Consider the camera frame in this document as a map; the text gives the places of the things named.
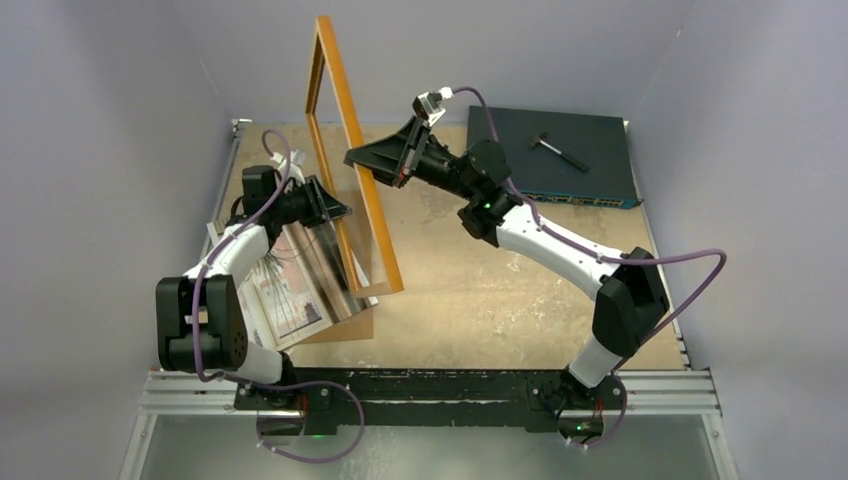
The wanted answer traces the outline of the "glossy photo print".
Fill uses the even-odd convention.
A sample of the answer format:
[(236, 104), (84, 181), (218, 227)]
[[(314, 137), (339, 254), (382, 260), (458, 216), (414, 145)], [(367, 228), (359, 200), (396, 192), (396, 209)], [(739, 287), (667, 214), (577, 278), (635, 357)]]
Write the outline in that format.
[(249, 342), (282, 351), (304, 338), (322, 319), (317, 294), (283, 225), (284, 194), (303, 185), (294, 178), (246, 173), (243, 194), (212, 251), (202, 264), (209, 278), (230, 277), (235, 286), (235, 316)]

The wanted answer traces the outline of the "orange wooden picture frame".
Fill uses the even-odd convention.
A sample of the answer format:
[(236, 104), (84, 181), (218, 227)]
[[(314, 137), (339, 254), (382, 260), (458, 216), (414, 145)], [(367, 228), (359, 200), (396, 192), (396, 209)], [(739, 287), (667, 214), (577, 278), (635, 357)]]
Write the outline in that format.
[[(339, 194), (341, 182), (333, 176), (317, 116), (322, 80), (328, 77), (347, 145), (364, 144), (353, 96), (333, 23), (328, 15), (314, 21), (312, 52), (306, 87), (305, 119), (324, 187)], [(352, 167), (351, 192), (359, 201), (354, 212), (333, 222), (347, 285), (359, 298), (391, 295), (404, 290), (395, 249), (374, 175), (362, 166)]]

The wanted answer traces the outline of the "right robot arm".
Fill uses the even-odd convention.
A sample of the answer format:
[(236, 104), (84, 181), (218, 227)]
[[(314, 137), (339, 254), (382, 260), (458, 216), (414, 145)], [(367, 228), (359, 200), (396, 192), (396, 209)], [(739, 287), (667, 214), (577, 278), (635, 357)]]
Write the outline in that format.
[(596, 399), (601, 382), (639, 350), (669, 310), (648, 251), (608, 248), (541, 216), (509, 187), (506, 154), (494, 140), (454, 155), (424, 120), (411, 117), (397, 132), (349, 149), (344, 161), (384, 185), (402, 188), (417, 179), (465, 200), (457, 215), (472, 238), (536, 262), (594, 302), (591, 334), (562, 374), (561, 392), (573, 406)]

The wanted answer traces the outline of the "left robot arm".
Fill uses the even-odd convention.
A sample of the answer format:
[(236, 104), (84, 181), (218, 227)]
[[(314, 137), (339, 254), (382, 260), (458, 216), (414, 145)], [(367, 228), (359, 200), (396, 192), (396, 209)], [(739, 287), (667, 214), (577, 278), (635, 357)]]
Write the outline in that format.
[(287, 354), (249, 339), (238, 289), (286, 226), (319, 227), (352, 212), (316, 176), (294, 179), (290, 170), (244, 169), (243, 193), (220, 240), (194, 267), (155, 287), (161, 367), (203, 382), (226, 378), (258, 387), (275, 409), (292, 405), (301, 384)]

